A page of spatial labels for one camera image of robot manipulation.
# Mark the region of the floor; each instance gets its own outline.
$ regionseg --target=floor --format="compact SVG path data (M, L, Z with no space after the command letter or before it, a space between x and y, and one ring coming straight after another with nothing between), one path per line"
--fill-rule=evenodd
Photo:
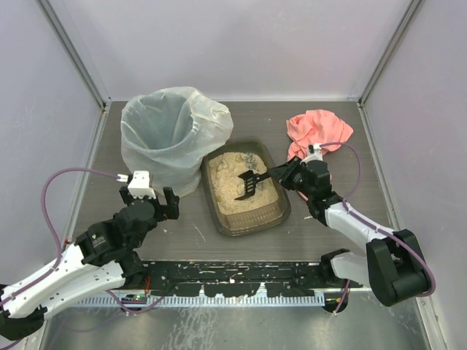
M368 141L353 102L228 102L233 118L232 138L257 136L268 147L277 165L286 161L290 139L285 121L308 109L330 110L354 129L350 143L359 151L363 177L350 202L373 220L387 225L387 212L379 187ZM128 173L120 154L120 118L125 103L111 106L94 168L112 173ZM333 187L341 195L354 185L358 167L353 154L340 149L325 156L333 176ZM92 176L74 235L95 222L109 219L123 203L118 194L120 183ZM139 256L146 260L301 260L318 261L322 254L340 248L358 248L336 231L308 217L305 203L294 193L288 197L292 214L287 222L250 236L228 237L218 233L211 221L202 184L181 199L180 218L166 221L147 235Z
M352 205L387 225L385 202L357 105L351 102L229 102L232 137L258 136L276 164L284 163L290 140L285 121L307 109L328 109L354 129L350 142L362 157L363 178ZM113 103L94 168L126 173L120 156L120 112ZM338 193L357 178L355 158L346 149L326 155ZM92 176L77 220L75 235L106 220L123 207L117 182ZM305 260L346 247L358 248L345 236L313 219L304 202L289 192L292 214L284 224L262 233L227 237L212 224L199 187L180 201L180 219L161 223L144 242L146 260ZM41 350L140 349L429 349L415 300L385 308L371 293L354 289L349 305L337 317L319 307L159 308L137 318L116 308L69 308L49 322ZM71 332L68 328L81 330Z

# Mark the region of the white mark on table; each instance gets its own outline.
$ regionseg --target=white mark on table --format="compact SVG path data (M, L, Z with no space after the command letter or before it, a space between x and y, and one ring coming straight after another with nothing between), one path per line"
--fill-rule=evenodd
M195 229L199 232L199 234L200 234L201 237L203 238L204 243L206 243L206 239L204 239L203 233L201 233L201 231L199 230L199 228L196 227L195 224L193 224L193 226L195 227Z

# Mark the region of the black slotted scoop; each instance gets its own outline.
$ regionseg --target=black slotted scoop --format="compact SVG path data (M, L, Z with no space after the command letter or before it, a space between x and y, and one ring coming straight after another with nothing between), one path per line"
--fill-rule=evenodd
M241 195L238 198L235 198L236 201L244 201L255 195L256 193L256 184L262 182L271 177L268 172L264 174L255 174L253 170L245 171L243 174L239 175L239 178L244 181L245 194Z

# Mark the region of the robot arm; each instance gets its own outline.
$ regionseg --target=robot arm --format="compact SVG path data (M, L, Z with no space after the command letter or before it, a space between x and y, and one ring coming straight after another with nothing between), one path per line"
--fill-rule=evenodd
M379 225L337 195L332 190L331 175L319 145L310 146L309 156L304 160L295 157L268 169L267 174L286 190L305 195L315 219L344 234L366 253L363 257L340 249L323 255L320 268L326 280L349 279L369 286L385 306L431 289L433 282L421 264L424 258L415 235L409 230L395 232Z
M141 246L158 222L178 219L180 199L171 188L165 187L167 204L161 205L150 187L147 171L120 178L128 183L120 188L127 207L111 220L98 222L79 235L47 278L12 297L53 268L55 261L16 284L3 286L0 335L10 340L21 339L38 330L44 320L84 298L122 286L132 288L142 281L144 267L133 249Z

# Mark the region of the white plastic bag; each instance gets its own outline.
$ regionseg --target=white plastic bag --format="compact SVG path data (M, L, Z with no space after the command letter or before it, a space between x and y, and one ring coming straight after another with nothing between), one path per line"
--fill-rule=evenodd
M203 157L224 145L234 124L228 108L194 87L172 87L132 98L123 108L122 157L133 172L146 170L153 188L193 192Z

